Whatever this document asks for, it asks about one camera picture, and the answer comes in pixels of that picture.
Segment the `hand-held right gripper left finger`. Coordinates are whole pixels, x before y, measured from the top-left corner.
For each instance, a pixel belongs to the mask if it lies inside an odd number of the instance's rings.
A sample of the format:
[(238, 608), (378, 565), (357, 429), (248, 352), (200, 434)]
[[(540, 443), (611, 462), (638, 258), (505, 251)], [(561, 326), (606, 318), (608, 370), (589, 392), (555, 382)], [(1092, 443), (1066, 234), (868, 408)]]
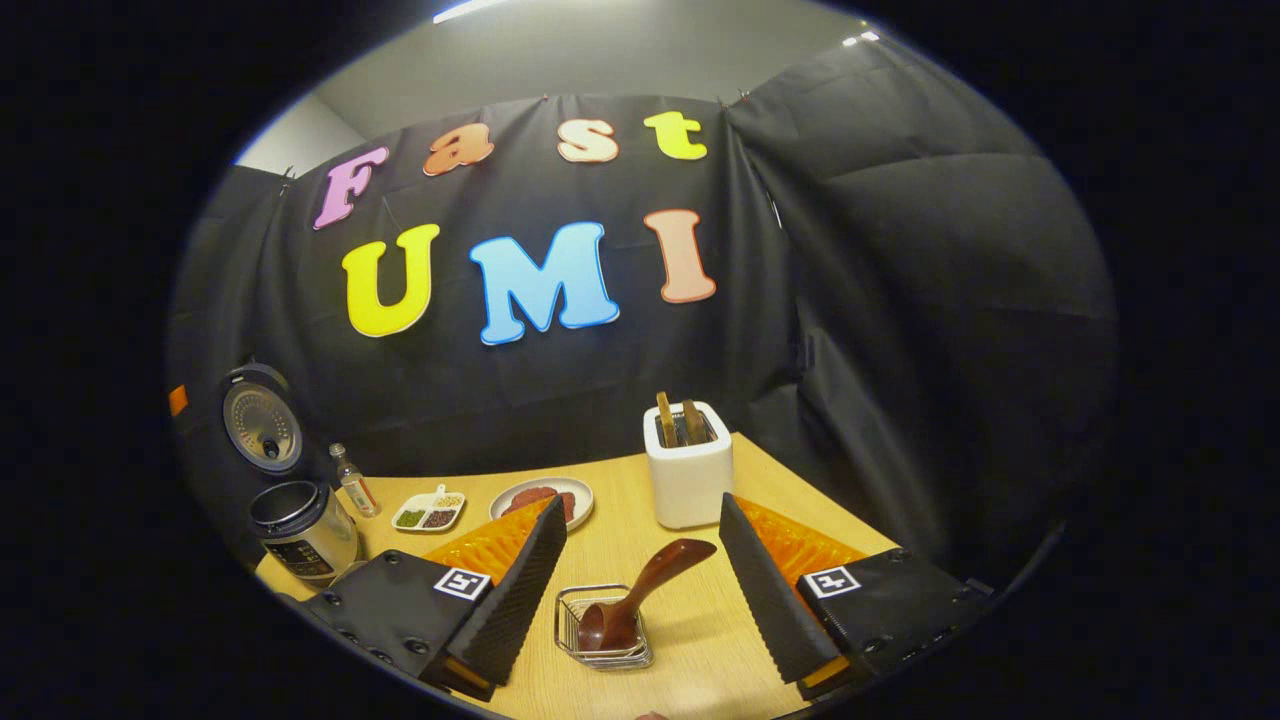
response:
[(300, 615), (378, 666), (489, 701), (509, 680), (566, 537), (553, 495), (425, 557), (387, 550)]

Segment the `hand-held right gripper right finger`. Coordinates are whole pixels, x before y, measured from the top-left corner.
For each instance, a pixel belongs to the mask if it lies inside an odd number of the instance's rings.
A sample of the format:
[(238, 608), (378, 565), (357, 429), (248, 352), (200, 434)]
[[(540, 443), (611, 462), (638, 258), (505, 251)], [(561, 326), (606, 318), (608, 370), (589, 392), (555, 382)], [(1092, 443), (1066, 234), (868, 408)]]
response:
[(781, 679), (808, 701), (920, 662), (991, 603), (986, 585), (910, 550), (855, 550), (731, 493), (719, 539)]

